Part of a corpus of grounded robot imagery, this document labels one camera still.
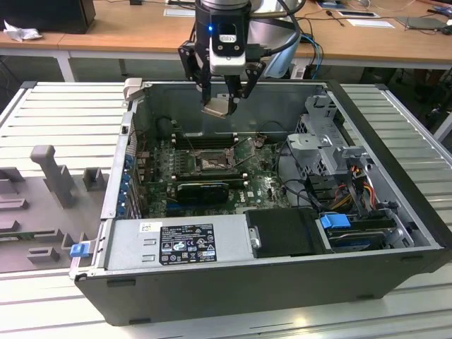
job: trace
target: white sticker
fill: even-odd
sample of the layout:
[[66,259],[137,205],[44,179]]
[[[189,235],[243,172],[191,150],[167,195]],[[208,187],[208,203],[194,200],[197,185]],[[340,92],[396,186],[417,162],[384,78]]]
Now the white sticker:
[[140,223],[140,232],[159,232],[162,227],[163,222],[141,222]]

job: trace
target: white paper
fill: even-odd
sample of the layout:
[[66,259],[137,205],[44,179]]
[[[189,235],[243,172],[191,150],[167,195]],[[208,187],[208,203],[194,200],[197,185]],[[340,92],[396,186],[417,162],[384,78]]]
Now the white paper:
[[353,26],[376,27],[376,28],[395,28],[388,21],[366,20],[366,19],[347,19]]
[[5,29],[3,33],[8,35],[11,39],[22,42],[23,40],[39,39],[42,35],[34,28],[19,28],[12,26],[4,21]]

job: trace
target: black plastic cover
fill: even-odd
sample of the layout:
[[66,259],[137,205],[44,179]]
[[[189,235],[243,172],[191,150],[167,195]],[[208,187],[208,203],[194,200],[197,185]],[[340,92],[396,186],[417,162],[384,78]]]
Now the black plastic cover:
[[245,212],[248,227],[257,229],[261,248],[256,258],[275,256],[308,256],[325,253],[315,219],[310,208],[272,208]]

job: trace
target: robotic arm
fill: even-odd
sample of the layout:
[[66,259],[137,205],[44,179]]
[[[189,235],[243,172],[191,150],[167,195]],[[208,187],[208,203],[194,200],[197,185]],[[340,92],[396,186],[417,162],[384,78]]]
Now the robotic arm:
[[[196,0],[196,21],[191,39],[179,47],[179,55],[186,77],[195,81],[201,91],[203,111],[225,118],[237,109],[237,104],[246,99],[262,75],[266,63],[262,58],[270,57],[298,42],[300,29],[293,16],[306,0],[290,10],[284,0],[278,0],[285,11],[253,13],[250,0]],[[281,18],[289,16],[297,34],[285,45],[266,49],[259,44],[248,44],[249,24],[252,18]],[[248,77],[242,85],[240,75]],[[210,79],[224,76],[229,98],[212,98]]]

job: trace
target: yellow wire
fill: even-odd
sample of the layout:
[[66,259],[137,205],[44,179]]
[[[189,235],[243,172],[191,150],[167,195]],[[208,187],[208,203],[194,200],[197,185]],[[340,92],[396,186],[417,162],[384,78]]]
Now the yellow wire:
[[331,209],[335,210],[336,208],[339,208],[339,207],[345,205],[348,201],[350,201],[351,198],[352,198],[352,196],[349,194],[343,200],[341,200],[337,204],[335,204]]

